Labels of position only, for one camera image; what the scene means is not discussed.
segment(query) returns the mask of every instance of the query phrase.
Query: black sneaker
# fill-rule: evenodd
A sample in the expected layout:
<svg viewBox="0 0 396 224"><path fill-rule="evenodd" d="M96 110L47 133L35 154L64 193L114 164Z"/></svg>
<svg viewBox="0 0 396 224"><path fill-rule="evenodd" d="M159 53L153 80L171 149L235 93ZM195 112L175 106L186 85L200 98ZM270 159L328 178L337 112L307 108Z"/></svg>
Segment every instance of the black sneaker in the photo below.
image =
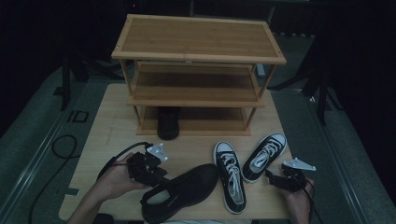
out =
<svg viewBox="0 0 396 224"><path fill-rule="evenodd" d="M238 157L233 147L226 142L217 143L213 154L224 189L225 207L232 214L241 214L247 205L247 199Z"/></svg>
<svg viewBox="0 0 396 224"><path fill-rule="evenodd" d="M157 134L163 140L172 140L178 137L178 112L180 107L158 107Z"/></svg>
<svg viewBox="0 0 396 224"><path fill-rule="evenodd" d="M286 137L281 133L264 137L244 164L242 176L245 181L249 184L256 182L271 162L282 155L286 145Z"/></svg>
<svg viewBox="0 0 396 224"><path fill-rule="evenodd" d="M180 209L205 200L219 179L214 164L204 164L161 184L143 195L142 216L148 223L162 223Z"/></svg>

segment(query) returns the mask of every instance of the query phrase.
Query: black shoe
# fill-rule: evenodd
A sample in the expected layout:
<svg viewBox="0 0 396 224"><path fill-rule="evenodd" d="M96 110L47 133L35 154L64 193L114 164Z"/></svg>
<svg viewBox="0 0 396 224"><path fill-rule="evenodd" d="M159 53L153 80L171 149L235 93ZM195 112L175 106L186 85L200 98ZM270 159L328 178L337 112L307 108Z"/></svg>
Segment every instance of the black shoe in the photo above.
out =
<svg viewBox="0 0 396 224"><path fill-rule="evenodd" d="M162 223L180 209L202 202L212 193L218 179L218 168L204 164L155 187L140 201L143 219L150 224Z"/></svg>
<svg viewBox="0 0 396 224"><path fill-rule="evenodd" d="M157 134L163 140L172 140L178 137L178 112L180 107L158 107Z"/></svg>
<svg viewBox="0 0 396 224"><path fill-rule="evenodd" d="M286 145L286 137L281 133L264 137L244 164L242 176L245 181L249 184L256 182L271 162L282 155Z"/></svg>
<svg viewBox="0 0 396 224"><path fill-rule="evenodd" d="M217 143L213 154L224 189L225 207L232 214L241 214L247 205L247 199L238 157L233 147L226 142Z"/></svg>

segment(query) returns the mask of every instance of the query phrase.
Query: shoelace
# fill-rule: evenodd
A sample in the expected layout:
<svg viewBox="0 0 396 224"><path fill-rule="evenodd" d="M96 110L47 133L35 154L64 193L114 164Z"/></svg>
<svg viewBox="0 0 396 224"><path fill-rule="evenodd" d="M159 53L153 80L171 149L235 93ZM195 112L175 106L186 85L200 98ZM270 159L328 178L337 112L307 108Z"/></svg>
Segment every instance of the shoelace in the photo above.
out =
<svg viewBox="0 0 396 224"><path fill-rule="evenodd" d="M239 194L239 168L236 167L236 159L233 154L222 154L220 158L223 160L225 169L228 171L230 178L228 179L229 185L233 186L233 192L230 192L231 196Z"/></svg>
<svg viewBox="0 0 396 224"><path fill-rule="evenodd" d="M262 148L262 151L257 154L253 164L257 167L265 165L269 159L282 147L282 145L275 139L269 139L268 143Z"/></svg>

